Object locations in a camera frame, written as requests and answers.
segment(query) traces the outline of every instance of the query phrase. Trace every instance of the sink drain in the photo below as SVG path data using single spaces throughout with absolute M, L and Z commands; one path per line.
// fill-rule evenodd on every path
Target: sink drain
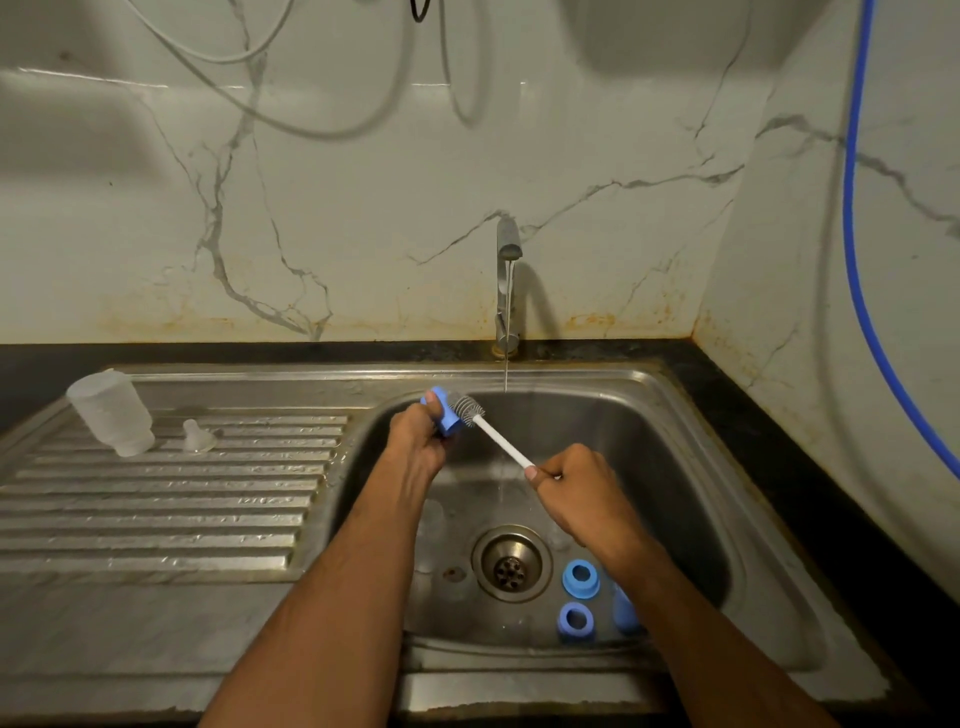
M 473 547 L 473 571 L 483 590 L 501 601 L 527 601 L 550 583 L 553 561 L 546 544 L 522 525 L 487 531 Z

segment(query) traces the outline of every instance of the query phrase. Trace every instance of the blue hose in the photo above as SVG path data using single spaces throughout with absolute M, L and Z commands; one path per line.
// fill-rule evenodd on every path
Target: blue hose
M 870 49 L 870 30 L 874 21 L 874 0 L 864 0 L 863 14 L 860 18 L 860 39 L 856 50 L 856 63 L 853 67 L 853 88 L 850 99 L 850 118 L 847 122 L 847 152 L 844 159 L 843 171 L 843 250 L 847 261 L 847 283 L 850 285 L 850 296 L 853 299 L 853 310 L 856 311 L 856 320 L 863 331 L 863 338 L 867 340 L 870 353 L 880 369 L 887 386 L 900 403 L 910 422 L 930 445 L 937 456 L 944 462 L 950 471 L 960 479 L 960 459 L 957 458 L 947 444 L 940 438 L 933 426 L 926 420 L 924 413 L 907 394 L 906 389 L 897 377 L 890 359 L 880 346 L 876 336 L 874 324 L 870 320 L 870 311 L 863 300 L 863 290 L 860 287 L 860 273 L 856 268 L 856 248 L 853 244 L 853 176 L 856 172 L 856 137 L 860 126 L 860 106 L 863 103 L 863 85 L 867 74 L 867 52 Z

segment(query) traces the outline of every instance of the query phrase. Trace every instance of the white brush handle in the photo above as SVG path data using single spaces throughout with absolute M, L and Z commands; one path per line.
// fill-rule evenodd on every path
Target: white brush handle
M 489 422 L 484 420 L 482 415 L 474 415 L 473 421 L 476 423 L 478 427 L 480 427 L 480 429 L 482 429 L 484 432 L 490 435 L 490 439 L 493 440 L 495 443 L 497 443 L 500 447 L 502 447 L 504 452 L 506 452 L 508 455 L 514 458 L 516 463 L 521 468 L 526 470 L 531 465 L 533 465 L 533 463 L 530 462 L 527 458 L 525 458 L 518 449 L 516 449 L 513 445 L 511 445 L 507 441 L 507 438 L 505 438 L 503 435 L 501 435 L 499 432 L 493 429 L 493 425 L 491 425 Z

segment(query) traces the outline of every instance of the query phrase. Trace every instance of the black countertop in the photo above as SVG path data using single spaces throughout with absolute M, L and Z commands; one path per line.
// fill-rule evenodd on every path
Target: black countertop
M 960 654 L 960 606 L 695 344 L 681 339 L 522 342 L 519 352 L 525 361 L 651 358 L 666 365 L 767 498 L 828 596 L 854 623 L 890 679 L 888 699 L 866 706 L 830 706 L 831 711 L 844 725 L 940 725 L 948 716 L 955 720 L 960 715 L 953 699 L 960 684 L 955 660 Z M 0 432 L 60 397 L 74 380 L 107 365 L 491 359 L 490 342 L 0 346 Z M 660 726 L 685 721 L 682 716 L 515 716 L 456 725 Z

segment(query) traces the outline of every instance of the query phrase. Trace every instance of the faucet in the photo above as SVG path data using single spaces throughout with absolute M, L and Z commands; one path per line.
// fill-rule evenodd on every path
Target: faucet
M 496 224 L 496 346 L 504 356 L 509 357 L 520 343 L 516 332 L 516 304 L 510 296 L 510 310 L 507 309 L 507 292 L 514 286 L 514 263 L 523 257 L 520 249 L 520 230 L 516 220 L 510 215 L 501 215 Z

